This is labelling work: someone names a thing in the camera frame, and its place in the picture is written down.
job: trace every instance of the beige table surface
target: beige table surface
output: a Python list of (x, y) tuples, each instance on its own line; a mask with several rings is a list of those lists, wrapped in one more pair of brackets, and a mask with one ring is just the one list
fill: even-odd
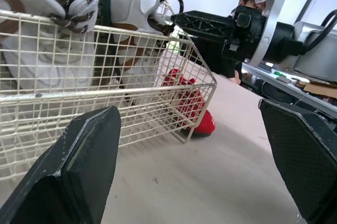
[[(274, 164), (259, 97), (221, 76), (216, 131), (121, 148), (102, 223), (295, 224), (297, 207)], [(0, 184), (0, 204), (11, 189)]]

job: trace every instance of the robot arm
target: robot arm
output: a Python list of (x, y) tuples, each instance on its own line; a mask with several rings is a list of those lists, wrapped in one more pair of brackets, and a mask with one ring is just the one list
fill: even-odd
[(191, 35), (223, 44), (224, 57), (248, 59), (253, 66), (271, 62), (280, 71), (337, 82), (337, 32), (332, 30), (337, 11), (329, 14), (322, 26), (305, 22), (288, 25), (277, 21), (285, 0), (266, 2), (267, 16), (258, 9), (239, 6), (233, 18), (191, 11), (173, 15), (172, 21)]

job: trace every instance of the white wire basket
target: white wire basket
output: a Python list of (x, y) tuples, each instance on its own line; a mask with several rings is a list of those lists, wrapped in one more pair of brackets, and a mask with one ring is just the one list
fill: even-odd
[[(158, 12), (163, 17), (172, 14), (168, 3), (162, 4)], [(193, 42), (177, 27), (170, 37), (165, 37), (96, 25), (93, 32), (81, 38), (70, 33), (63, 39), (57, 36), (60, 27), (46, 17), (0, 11), (0, 22), (3, 20), (18, 22), (19, 29), (17, 34), (0, 33), (17, 40), (14, 50), (0, 46), (0, 181), (21, 178), (58, 139), (71, 119), (107, 106), (116, 106), (121, 114), (120, 147), (169, 132), (187, 142), (216, 88), (216, 81)], [(25, 25), (32, 26), (35, 32), (24, 33)], [(53, 30), (54, 36), (43, 35), (46, 29)], [(146, 39), (148, 42), (142, 48), (150, 51), (155, 49), (151, 45), (153, 41), (168, 41), (167, 48), (158, 53), (158, 62), (149, 71), (152, 73), (138, 76), (143, 80), (141, 84), (128, 84), (127, 79), (121, 84), (120, 77), (114, 73), (124, 70), (116, 65), (116, 54), (111, 54), (112, 47), (118, 50), (123, 46), (108, 42), (114, 34)], [(24, 50), (25, 42), (33, 43), (33, 49)], [(41, 50), (41, 44), (55, 47), (62, 42), (68, 47), (66, 52), (55, 48)], [(9, 64), (5, 60), (6, 53), (17, 54), (19, 62), (21, 56), (33, 55), (47, 56), (52, 63)], [(60, 56), (66, 58), (65, 63), (57, 63)], [(20, 76), (25, 67), (34, 71), (35, 77)], [(182, 85), (176, 76), (170, 78), (171, 84), (164, 84), (173, 69), (179, 70), (179, 77), (193, 78), (195, 83)], [(19, 72), (18, 77), (11, 75), (13, 70)], [(49, 74), (44, 78), (41, 72), (46, 71)], [(26, 83), (33, 87), (20, 87)], [(203, 101), (193, 98), (196, 93)], [(177, 133), (186, 128), (191, 129), (188, 136)]]

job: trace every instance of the sneaker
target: sneaker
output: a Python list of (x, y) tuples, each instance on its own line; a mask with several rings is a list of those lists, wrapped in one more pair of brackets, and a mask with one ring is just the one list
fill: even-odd
[[(90, 31), (97, 5), (98, 0), (0, 0), (0, 9), (51, 17), (59, 25), (22, 22), (20, 43), (17, 36), (0, 36), (9, 71), (21, 89), (88, 89), (94, 64), (94, 44), (88, 42), (94, 41)], [(18, 23), (5, 20), (0, 32), (18, 34)]]
[[(168, 36), (174, 26), (167, 25), (157, 13), (164, 0), (101, 0), (104, 25)], [(148, 36), (114, 34), (118, 42), (117, 54), (120, 66), (121, 86), (128, 89), (154, 87), (160, 57), (166, 44)]]
[[(178, 69), (171, 70), (165, 77), (163, 86), (175, 86), (175, 85), (192, 85), (195, 84), (195, 79), (185, 79), (182, 73)], [(206, 103), (202, 97), (199, 90), (188, 91), (181, 90), (178, 92), (179, 103), (177, 104), (177, 109), (179, 112), (183, 113), (189, 119), (198, 118), (201, 114), (202, 109), (205, 107)], [(206, 110), (202, 120), (194, 131), (194, 136), (208, 137), (215, 130), (215, 123), (210, 112)]]

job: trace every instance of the brown leather trim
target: brown leather trim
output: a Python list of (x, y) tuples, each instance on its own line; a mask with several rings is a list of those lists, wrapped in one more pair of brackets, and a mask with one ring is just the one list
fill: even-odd
[[(136, 26), (131, 25), (131, 24), (114, 23), (112, 26), (115, 27), (115, 28), (126, 29), (126, 30), (131, 30), (131, 31), (137, 31), (138, 30), (138, 28)], [(126, 50), (128, 45), (136, 46), (135, 37), (131, 36), (131, 37), (127, 38), (126, 40), (121, 41), (119, 43), (119, 45), (124, 45), (122, 47), (119, 47), (118, 48), (119, 50)], [(142, 57), (143, 54), (144, 54), (144, 48), (138, 47), (136, 49), (135, 57), (130, 59), (130, 60), (127, 60), (126, 62), (124, 62), (123, 65), (121, 65), (121, 66), (123, 66), (123, 71), (127, 71), (127, 70), (131, 69), (139, 61), (140, 57)]]
[(119, 28), (119, 29), (126, 29), (131, 31), (137, 31), (137, 26), (131, 25), (131, 24), (122, 24), (122, 23), (114, 23), (112, 24), (112, 27)]
[[(25, 12), (25, 7), (20, 0), (5, 0), (9, 3), (11, 11), (13, 12)], [(0, 23), (0, 32), (1, 33), (15, 33), (19, 28), (19, 21), (15, 20), (5, 20)], [(0, 35), (0, 40), (7, 37), (6, 35)]]

